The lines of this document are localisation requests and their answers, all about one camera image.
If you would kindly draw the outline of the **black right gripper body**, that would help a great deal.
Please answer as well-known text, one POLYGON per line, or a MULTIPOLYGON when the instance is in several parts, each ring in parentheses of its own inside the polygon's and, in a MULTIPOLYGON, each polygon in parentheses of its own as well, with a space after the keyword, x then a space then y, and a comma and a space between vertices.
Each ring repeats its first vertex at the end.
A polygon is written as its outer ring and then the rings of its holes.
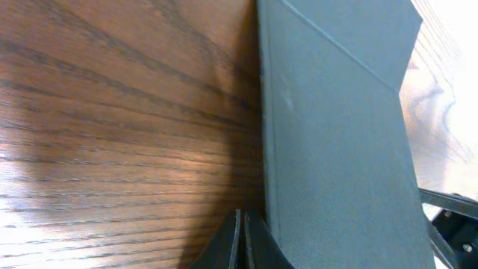
POLYGON ((420 189, 423 204, 441 211, 426 222, 435 256, 448 268, 477 269, 477 201, 420 189))

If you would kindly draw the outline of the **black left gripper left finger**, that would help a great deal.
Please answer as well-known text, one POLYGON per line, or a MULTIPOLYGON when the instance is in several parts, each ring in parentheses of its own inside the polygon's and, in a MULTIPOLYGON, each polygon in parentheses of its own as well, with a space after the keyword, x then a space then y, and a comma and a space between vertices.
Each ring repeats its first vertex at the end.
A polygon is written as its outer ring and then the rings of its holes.
POLYGON ((190 269, 236 269, 239 265, 241 212, 229 212, 190 269))

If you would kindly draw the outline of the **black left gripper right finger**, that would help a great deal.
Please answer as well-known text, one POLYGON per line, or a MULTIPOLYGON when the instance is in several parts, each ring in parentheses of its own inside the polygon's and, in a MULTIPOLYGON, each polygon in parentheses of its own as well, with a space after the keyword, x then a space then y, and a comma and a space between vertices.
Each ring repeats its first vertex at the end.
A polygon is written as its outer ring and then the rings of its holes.
POLYGON ((247 269, 294 269, 257 211, 244 216, 247 269))

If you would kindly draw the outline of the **dark green box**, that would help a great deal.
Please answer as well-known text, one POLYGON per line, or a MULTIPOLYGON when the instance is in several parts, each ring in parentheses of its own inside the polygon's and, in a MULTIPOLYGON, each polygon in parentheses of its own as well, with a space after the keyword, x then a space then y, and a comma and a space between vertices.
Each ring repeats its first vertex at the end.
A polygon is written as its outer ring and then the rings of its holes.
POLYGON ((296 268, 433 268, 400 88, 406 0, 258 3, 267 222, 296 268))

